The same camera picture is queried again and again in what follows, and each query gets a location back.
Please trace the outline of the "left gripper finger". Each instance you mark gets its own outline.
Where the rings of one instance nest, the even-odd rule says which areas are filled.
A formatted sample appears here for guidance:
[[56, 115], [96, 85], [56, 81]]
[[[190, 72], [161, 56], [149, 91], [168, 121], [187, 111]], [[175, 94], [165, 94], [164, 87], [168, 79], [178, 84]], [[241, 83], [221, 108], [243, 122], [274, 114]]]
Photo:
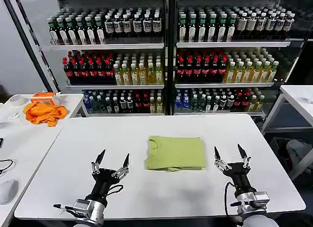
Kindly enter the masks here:
[[129, 173], [129, 155], [127, 154], [122, 167], [112, 174], [113, 178], [124, 178]]
[[97, 156], [96, 160], [91, 162], [91, 168], [92, 168], [92, 174], [93, 174], [93, 175], [100, 174], [99, 165], [100, 165], [101, 162], [102, 162], [102, 159], [103, 159], [103, 157], [104, 157], [105, 151], [106, 151], [106, 150], [104, 149], [104, 150]]

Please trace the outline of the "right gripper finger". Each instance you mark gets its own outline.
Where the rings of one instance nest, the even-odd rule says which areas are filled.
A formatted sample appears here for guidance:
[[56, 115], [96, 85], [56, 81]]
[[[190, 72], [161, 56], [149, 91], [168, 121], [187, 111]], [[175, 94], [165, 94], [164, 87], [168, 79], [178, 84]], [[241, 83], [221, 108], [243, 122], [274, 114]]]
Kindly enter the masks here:
[[250, 168], [249, 162], [251, 157], [246, 154], [246, 151], [241, 147], [240, 144], [237, 144], [240, 156], [243, 160], [243, 168]]
[[214, 147], [214, 157], [215, 157], [215, 161], [214, 164], [216, 165], [216, 167], [223, 173], [224, 171], [230, 171], [232, 169], [232, 167], [230, 165], [228, 165], [226, 162], [224, 162], [221, 157], [220, 154], [216, 148], [216, 146]]

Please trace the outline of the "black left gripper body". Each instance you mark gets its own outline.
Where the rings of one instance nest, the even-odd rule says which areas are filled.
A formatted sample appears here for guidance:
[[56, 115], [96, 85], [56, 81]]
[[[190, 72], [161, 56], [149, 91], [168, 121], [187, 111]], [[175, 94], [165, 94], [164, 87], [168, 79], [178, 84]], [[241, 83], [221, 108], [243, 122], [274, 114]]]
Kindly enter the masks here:
[[115, 170], [100, 168], [100, 174], [93, 175], [95, 185], [89, 195], [90, 200], [104, 200], [110, 194], [118, 193], [123, 189], [119, 184], [120, 178], [113, 178]]

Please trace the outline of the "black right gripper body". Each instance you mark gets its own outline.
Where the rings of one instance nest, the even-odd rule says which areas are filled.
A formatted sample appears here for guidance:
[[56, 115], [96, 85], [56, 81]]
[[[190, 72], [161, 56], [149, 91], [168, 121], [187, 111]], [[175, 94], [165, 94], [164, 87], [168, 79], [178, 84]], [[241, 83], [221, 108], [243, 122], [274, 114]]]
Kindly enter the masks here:
[[256, 189], [251, 186], [247, 174], [250, 168], [244, 167], [243, 162], [228, 163], [231, 169], [225, 169], [222, 173], [230, 177], [235, 185], [235, 195], [241, 195], [248, 192], [256, 192]]

